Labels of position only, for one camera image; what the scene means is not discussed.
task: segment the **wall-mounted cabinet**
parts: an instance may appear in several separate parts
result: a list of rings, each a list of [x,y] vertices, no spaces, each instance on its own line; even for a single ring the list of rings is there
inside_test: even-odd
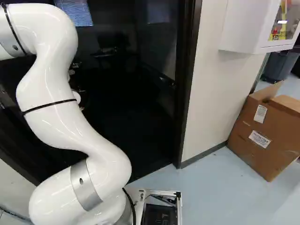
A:
[[[300,0],[228,0],[220,50],[261,54],[292,49]]]

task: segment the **black cable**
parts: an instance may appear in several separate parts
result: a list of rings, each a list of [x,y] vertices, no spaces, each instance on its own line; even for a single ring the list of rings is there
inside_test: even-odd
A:
[[[133,204],[133,201],[131,199],[131,197],[129,196],[129,194],[127,193],[127,191],[125,190],[125,188],[122,188],[124,193],[127,195],[127,198],[130,202],[131,205],[131,210],[132,210],[132,217],[133,217],[133,225],[136,225],[136,213],[135,213],[135,205]]]
[[[40,105],[40,106],[31,108],[31,109],[28,109],[28,110],[26,110],[26,111],[24,111],[22,113],[23,113],[23,116],[24,116],[25,114],[30,113],[30,112],[32,112],[34,110],[37,110],[37,109],[42,109],[42,108],[45,108],[45,107],[48,107],[48,106],[58,105],[58,104],[61,104],[61,103],[73,102],[73,101],[76,101],[76,99],[73,98],[73,99],[67,99],[67,100],[62,100],[62,101],[58,101],[58,102],[52,102],[52,103],[48,103],[48,104],[45,104],[45,105]]]

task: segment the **light blue floor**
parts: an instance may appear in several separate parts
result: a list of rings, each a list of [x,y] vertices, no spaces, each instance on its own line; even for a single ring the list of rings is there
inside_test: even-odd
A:
[[[169,165],[129,186],[181,191],[184,225],[273,225],[289,208],[300,209],[300,193],[295,207],[288,200],[299,183],[296,162],[268,183],[224,147],[182,170]],[[298,213],[289,219],[288,225],[299,224]]]
[[[263,89],[269,85],[271,84],[260,81],[255,90]],[[290,74],[278,90],[277,95],[288,95],[300,100],[300,79],[295,75]]]

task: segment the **black door frame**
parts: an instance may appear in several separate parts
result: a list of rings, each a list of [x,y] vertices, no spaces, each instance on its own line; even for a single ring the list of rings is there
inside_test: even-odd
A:
[[[173,164],[181,167],[183,143],[192,88],[202,0],[179,0],[176,52],[175,91],[175,151]]]

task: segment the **gray baseboard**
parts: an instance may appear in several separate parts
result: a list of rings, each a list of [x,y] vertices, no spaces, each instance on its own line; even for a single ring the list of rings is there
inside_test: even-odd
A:
[[[186,160],[184,162],[181,162],[180,168],[183,169],[184,167],[187,167],[188,165],[191,165],[192,163],[198,161],[199,159],[201,159],[201,158],[203,158],[203,157],[205,157],[205,156],[207,156],[207,155],[209,155],[209,154],[211,154],[211,153],[219,150],[220,148],[226,146],[227,142],[228,141],[224,141],[224,142],[222,142],[222,143],[220,143],[220,144],[212,147],[211,149],[208,149],[208,150],[206,150],[204,152],[201,152],[199,155],[196,155],[196,156],[194,156],[194,157],[192,157],[192,158],[190,158],[190,159],[188,159],[188,160]]]

